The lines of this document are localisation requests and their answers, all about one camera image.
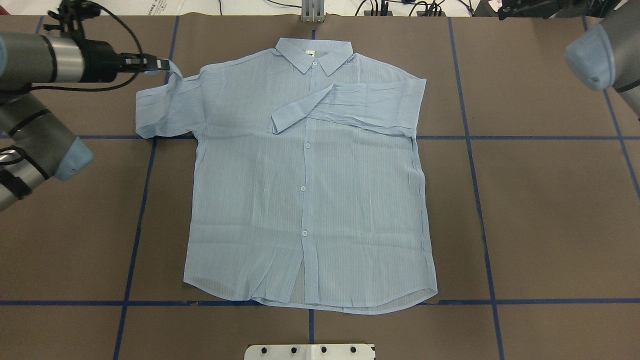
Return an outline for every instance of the long sleeve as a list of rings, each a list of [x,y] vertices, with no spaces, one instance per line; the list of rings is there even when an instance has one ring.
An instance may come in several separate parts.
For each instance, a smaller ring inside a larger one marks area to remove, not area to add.
[[[205,98],[217,97],[224,84],[221,67],[203,68],[184,79],[177,68],[172,71],[166,85],[136,94],[136,133],[143,138],[197,133],[205,121]]]
[[[415,138],[425,79],[382,84],[332,84],[271,114],[269,132],[279,134],[307,117]]]

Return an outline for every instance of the light blue shirt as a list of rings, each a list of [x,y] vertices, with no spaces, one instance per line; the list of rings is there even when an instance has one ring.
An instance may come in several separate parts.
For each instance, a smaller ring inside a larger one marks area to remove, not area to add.
[[[435,295],[415,141],[425,84],[349,42],[281,38],[138,92],[140,136],[198,140],[184,281],[358,314]]]

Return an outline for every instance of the striped shirt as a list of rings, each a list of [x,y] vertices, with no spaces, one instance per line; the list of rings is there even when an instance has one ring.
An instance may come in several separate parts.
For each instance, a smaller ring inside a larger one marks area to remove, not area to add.
[[[140,136],[198,140],[184,281],[358,314],[435,295],[415,140],[425,84],[349,42],[281,38],[138,92]]]

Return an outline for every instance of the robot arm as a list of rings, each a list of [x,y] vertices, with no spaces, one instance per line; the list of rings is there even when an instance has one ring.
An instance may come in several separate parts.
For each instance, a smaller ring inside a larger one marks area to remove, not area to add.
[[[590,89],[612,86],[640,117],[640,0],[629,0],[565,52],[573,73]]]
[[[98,16],[100,10],[106,9],[91,1],[63,0],[58,13],[49,12],[60,25],[45,26],[60,30],[60,37],[0,32],[0,129],[15,142],[0,149],[0,211],[51,176],[71,178],[93,159],[82,141],[30,94],[59,87],[32,83],[101,83],[113,81],[120,72],[134,73],[125,83],[108,88],[65,88],[112,90],[130,83],[139,72],[169,69],[168,60],[143,54],[135,37],[138,54],[116,54],[108,43],[86,39],[82,21]]]

